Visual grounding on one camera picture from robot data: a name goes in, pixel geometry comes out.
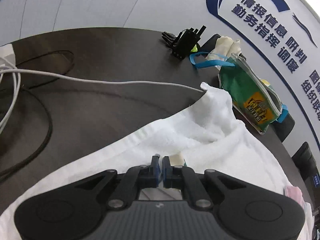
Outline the cream green-flower garment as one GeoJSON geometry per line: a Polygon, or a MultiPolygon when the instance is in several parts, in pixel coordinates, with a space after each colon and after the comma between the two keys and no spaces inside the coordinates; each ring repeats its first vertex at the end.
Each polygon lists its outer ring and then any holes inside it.
{"type": "MultiPolygon", "coordinates": [[[[169,156],[171,166],[185,166],[185,160],[181,153],[177,153],[169,156]]],[[[163,181],[159,183],[157,188],[146,188],[140,191],[139,200],[147,201],[170,201],[170,200],[182,200],[181,191],[178,189],[167,189],[163,186],[163,181]]]]}

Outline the green zipper bag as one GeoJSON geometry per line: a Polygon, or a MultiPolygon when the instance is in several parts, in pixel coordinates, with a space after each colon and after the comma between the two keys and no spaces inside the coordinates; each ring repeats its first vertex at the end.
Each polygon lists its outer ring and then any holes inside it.
{"type": "Polygon", "coordinates": [[[282,123],[289,114],[287,106],[265,81],[260,79],[243,57],[235,55],[196,62],[196,57],[207,52],[190,54],[189,60],[196,69],[219,67],[219,87],[227,91],[233,106],[259,132],[264,134],[273,122],[282,123]]]}

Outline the white terry towel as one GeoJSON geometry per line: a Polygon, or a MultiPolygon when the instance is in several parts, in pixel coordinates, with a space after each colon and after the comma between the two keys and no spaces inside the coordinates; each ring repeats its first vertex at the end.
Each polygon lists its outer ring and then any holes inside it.
{"type": "Polygon", "coordinates": [[[204,96],[190,107],[151,122],[41,179],[1,214],[1,239],[20,238],[14,212],[29,197],[108,168],[125,172],[131,166],[146,164],[153,154],[180,158],[196,172],[212,168],[279,194],[299,193],[275,156],[234,116],[231,96],[207,83],[201,88],[204,96]]]}

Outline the black office chair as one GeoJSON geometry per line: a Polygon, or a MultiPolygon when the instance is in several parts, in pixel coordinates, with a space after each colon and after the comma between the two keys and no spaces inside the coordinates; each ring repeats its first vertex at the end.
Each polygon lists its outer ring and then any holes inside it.
{"type": "Polygon", "coordinates": [[[290,113],[284,118],[282,122],[274,121],[271,126],[273,127],[274,132],[281,142],[288,137],[295,126],[296,122],[290,113]]]}
{"type": "Polygon", "coordinates": [[[297,152],[291,157],[298,168],[303,181],[315,175],[317,170],[316,160],[310,150],[308,142],[303,142],[297,152]]]}

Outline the pink garment blue trim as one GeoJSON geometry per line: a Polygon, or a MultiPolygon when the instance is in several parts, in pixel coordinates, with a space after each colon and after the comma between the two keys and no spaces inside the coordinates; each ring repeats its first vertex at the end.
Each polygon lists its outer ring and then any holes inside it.
{"type": "Polygon", "coordinates": [[[285,186],[284,187],[284,195],[286,197],[291,198],[295,202],[297,202],[303,210],[305,209],[305,201],[303,198],[302,191],[299,187],[297,186],[285,186]]]}

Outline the yellow-green object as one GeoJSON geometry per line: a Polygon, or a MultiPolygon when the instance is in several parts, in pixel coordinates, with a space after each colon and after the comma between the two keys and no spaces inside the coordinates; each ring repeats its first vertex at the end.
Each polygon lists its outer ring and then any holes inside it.
{"type": "Polygon", "coordinates": [[[192,48],[192,50],[190,52],[196,53],[197,51],[198,51],[198,46],[197,46],[197,44],[195,44],[195,46],[192,48]]]}

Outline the black walkie-talkie charger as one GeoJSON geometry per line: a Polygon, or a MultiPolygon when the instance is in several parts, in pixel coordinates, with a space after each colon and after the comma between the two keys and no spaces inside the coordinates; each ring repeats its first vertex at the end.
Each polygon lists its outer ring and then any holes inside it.
{"type": "Polygon", "coordinates": [[[200,30],[194,28],[184,29],[177,36],[164,31],[162,32],[162,39],[166,46],[171,49],[172,56],[182,61],[186,56],[191,54],[190,51],[195,44],[198,44],[206,28],[203,25],[200,30]]]}

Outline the cream cloth on chair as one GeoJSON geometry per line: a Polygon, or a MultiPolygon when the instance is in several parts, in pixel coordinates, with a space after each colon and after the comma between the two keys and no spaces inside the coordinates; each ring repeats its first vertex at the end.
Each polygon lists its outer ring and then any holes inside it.
{"type": "Polygon", "coordinates": [[[206,60],[226,61],[232,54],[239,56],[241,53],[240,40],[222,36],[217,39],[215,48],[206,56],[206,60]]]}

